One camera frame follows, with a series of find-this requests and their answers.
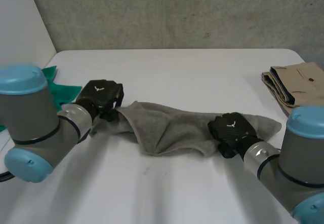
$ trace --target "white table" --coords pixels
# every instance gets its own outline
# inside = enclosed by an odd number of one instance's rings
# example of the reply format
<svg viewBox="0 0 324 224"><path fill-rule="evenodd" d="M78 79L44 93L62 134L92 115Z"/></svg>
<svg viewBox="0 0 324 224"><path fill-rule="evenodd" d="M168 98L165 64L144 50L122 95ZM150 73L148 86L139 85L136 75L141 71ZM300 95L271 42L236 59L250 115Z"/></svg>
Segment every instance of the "white table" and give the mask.
<svg viewBox="0 0 324 224"><path fill-rule="evenodd" d="M302 62L285 49L102 50L61 52L48 66L58 66L57 84L123 83L124 105L273 118L283 128L270 142L280 147L287 118L260 74ZM120 136L87 139L42 183L0 183L0 199L2 224L296 223L239 156L150 157Z"/></svg>

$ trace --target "gray concrete wall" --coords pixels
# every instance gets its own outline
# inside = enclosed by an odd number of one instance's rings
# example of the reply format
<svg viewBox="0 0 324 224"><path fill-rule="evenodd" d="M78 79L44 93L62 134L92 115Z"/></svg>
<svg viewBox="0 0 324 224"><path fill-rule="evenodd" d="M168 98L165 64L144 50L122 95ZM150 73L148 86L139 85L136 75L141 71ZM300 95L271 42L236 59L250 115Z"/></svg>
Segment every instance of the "gray concrete wall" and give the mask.
<svg viewBox="0 0 324 224"><path fill-rule="evenodd" d="M35 0L57 51L289 48L324 60L324 0Z"/></svg>

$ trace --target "white wall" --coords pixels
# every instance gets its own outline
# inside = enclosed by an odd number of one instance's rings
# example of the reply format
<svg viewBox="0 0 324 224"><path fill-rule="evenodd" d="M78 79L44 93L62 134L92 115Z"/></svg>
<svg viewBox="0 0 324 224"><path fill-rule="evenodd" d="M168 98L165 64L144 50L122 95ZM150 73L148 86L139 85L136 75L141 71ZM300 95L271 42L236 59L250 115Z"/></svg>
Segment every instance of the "white wall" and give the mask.
<svg viewBox="0 0 324 224"><path fill-rule="evenodd" d="M0 67L45 67L55 54L34 0L0 0Z"/></svg>

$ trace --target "blue joint cap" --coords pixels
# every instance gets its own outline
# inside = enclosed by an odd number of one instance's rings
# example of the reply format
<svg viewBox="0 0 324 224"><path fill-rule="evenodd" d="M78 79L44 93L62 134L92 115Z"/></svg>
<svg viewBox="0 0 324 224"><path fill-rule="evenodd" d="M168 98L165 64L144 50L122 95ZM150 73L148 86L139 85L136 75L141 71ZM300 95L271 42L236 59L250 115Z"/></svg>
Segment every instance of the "blue joint cap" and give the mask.
<svg viewBox="0 0 324 224"><path fill-rule="evenodd" d="M0 94L27 95L47 86L42 70L32 65L16 65L0 69Z"/></svg>
<svg viewBox="0 0 324 224"><path fill-rule="evenodd" d="M324 192L314 195L299 203L291 212L291 216L306 224L324 223Z"/></svg>
<svg viewBox="0 0 324 224"><path fill-rule="evenodd" d="M20 148L7 152L5 165L14 176L26 182L41 182L53 172L52 165L44 158Z"/></svg>
<svg viewBox="0 0 324 224"><path fill-rule="evenodd" d="M310 139L324 139L324 106L302 106L289 115L287 129Z"/></svg>

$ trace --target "folded khaki pants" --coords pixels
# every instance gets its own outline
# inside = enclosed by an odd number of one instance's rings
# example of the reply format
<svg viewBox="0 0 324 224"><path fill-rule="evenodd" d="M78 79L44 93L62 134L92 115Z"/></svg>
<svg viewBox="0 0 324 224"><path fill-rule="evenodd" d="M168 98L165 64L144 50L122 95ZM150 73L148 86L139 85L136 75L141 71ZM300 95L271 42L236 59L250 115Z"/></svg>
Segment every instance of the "folded khaki pants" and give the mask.
<svg viewBox="0 0 324 224"><path fill-rule="evenodd" d="M288 113L301 105L324 105L324 71L314 62L273 66L262 81Z"/></svg>

